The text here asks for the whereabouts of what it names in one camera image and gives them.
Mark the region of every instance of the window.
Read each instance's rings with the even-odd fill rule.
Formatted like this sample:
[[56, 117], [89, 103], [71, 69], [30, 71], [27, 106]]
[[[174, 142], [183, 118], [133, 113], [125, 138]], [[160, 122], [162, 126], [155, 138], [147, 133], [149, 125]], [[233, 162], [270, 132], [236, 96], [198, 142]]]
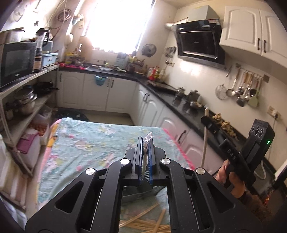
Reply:
[[137, 49], [152, 0], [97, 0], [86, 36], [93, 47], [115, 53]]

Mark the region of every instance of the cabinet door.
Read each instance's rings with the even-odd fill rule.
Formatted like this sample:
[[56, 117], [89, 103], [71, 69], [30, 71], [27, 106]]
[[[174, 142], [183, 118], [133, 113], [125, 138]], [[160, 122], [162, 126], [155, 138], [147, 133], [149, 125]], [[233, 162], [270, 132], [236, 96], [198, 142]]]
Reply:
[[106, 111], [128, 113], [135, 86], [134, 81], [112, 78]]
[[110, 83], [111, 78], [107, 78], [102, 86], [98, 86], [95, 82], [95, 75], [85, 74], [82, 108], [105, 111]]
[[[181, 144], [189, 161], [195, 168], [200, 167], [203, 151], [203, 139], [192, 129], [189, 130], [186, 138]], [[207, 145], [203, 168], [210, 174], [216, 172], [223, 164], [223, 159]]]
[[220, 45], [223, 48], [229, 46], [261, 54], [262, 31], [259, 9], [225, 7]]
[[166, 129], [179, 144], [183, 142], [189, 131], [189, 127], [166, 106], [162, 110], [157, 123], [153, 126]]
[[145, 98], [148, 94], [148, 91], [142, 86], [137, 85], [135, 92], [133, 94], [133, 99], [131, 102], [129, 114], [133, 123], [137, 126], [140, 126], [140, 120], [142, 118], [143, 110], [146, 105]]
[[148, 94], [146, 97], [146, 104], [141, 119], [141, 126], [152, 126], [154, 122], [157, 122], [162, 109], [163, 103], [154, 95]]
[[287, 67], [287, 32], [274, 13], [260, 10], [262, 21], [262, 56]]
[[84, 73], [59, 72], [57, 105], [65, 108], [82, 108]]

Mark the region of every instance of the black countertop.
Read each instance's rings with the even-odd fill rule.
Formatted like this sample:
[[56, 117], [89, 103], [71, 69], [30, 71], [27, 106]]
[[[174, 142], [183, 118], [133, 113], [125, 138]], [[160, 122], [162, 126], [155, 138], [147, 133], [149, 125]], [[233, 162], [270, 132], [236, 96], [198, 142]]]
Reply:
[[[143, 77], [138, 74], [128, 74], [119, 71], [103, 71], [94, 67], [89, 67], [85, 70], [62, 67], [59, 69], [59, 71], [99, 74], [108, 77], [115, 77], [138, 82], [141, 85], [143, 85], [148, 91], [157, 96], [173, 113], [175, 113], [188, 127], [193, 129], [200, 137], [203, 138], [204, 136], [204, 125], [201, 123], [201, 117], [204, 116], [204, 109], [202, 108], [199, 110], [191, 110], [189, 106], [185, 103], [184, 98], [182, 100], [175, 100], [174, 94], [170, 94], [163, 90], [159, 90], [153, 87], [147, 82], [146, 77]], [[236, 145], [236, 148], [240, 150], [243, 147], [246, 138], [242, 134], [240, 134], [236, 129], [234, 129], [234, 131], [237, 134], [239, 141], [236, 141], [234, 139], [233, 142]], [[219, 143], [215, 140], [215, 138], [211, 134], [209, 134], [208, 137], [208, 145], [223, 160], [227, 159], [224, 153], [219, 149]], [[263, 176], [261, 166], [258, 166], [256, 171], [259, 175]], [[256, 177], [256, 182], [253, 184], [253, 187], [255, 188], [255, 190], [253, 191], [257, 192], [258, 194], [263, 194], [264, 191], [268, 189], [268, 187], [270, 187], [270, 184], [273, 182], [272, 169], [266, 169], [266, 172], [267, 172], [267, 178], [265, 180], [260, 180], [259, 178]]]

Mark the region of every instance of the range hood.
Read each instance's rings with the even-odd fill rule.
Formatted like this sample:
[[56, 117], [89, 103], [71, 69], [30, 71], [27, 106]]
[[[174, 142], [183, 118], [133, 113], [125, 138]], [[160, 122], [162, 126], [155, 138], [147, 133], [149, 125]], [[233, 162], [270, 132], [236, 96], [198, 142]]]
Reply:
[[209, 6], [194, 8], [189, 16], [167, 24], [174, 31], [178, 58], [225, 69], [225, 53], [219, 46], [219, 17]]
[[188, 17], [173, 23], [166, 23], [165, 27], [172, 30], [171, 26], [176, 24], [182, 24], [186, 22], [199, 21], [199, 20], [209, 20], [209, 19], [219, 19], [219, 16], [209, 5], [206, 5], [191, 9], [189, 11]]

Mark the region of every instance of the shelf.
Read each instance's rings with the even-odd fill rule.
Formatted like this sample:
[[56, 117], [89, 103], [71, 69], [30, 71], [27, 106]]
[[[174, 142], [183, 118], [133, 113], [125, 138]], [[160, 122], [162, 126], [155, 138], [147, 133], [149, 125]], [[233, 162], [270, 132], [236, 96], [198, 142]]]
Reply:
[[34, 110], [29, 116], [22, 116], [19, 113], [15, 115], [11, 121], [7, 122], [13, 142], [10, 142], [5, 130], [3, 130], [1, 132], [1, 135], [3, 136], [3, 141], [6, 144], [8, 144], [9, 146], [13, 146], [13, 143], [18, 143], [20, 137], [22, 136], [23, 132], [28, 127], [34, 116], [39, 112], [41, 107], [47, 102], [47, 100], [51, 97], [53, 93], [54, 92], [51, 92], [48, 95], [37, 98], [35, 100]]
[[35, 73], [35, 74], [29, 74], [21, 79], [24, 79], [22, 80], [21, 82], [17, 83], [16, 85], [12, 86], [12, 87], [8, 87], [6, 90], [0, 92], [0, 97], [1, 99], [3, 99], [4, 97], [6, 97], [7, 95], [9, 95], [10, 93], [12, 93], [13, 91], [15, 91], [17, 88], [23, 86], [24, 84], [30, 82], [31, 80], [43, 75], [43, 74], [46, 74], [52, 70], [55, 70], [57, 69], [59, 66], [58, 65], [52, 65], [52, 66], [48, 66], [47, 68], [43, 68], [39, 73]]

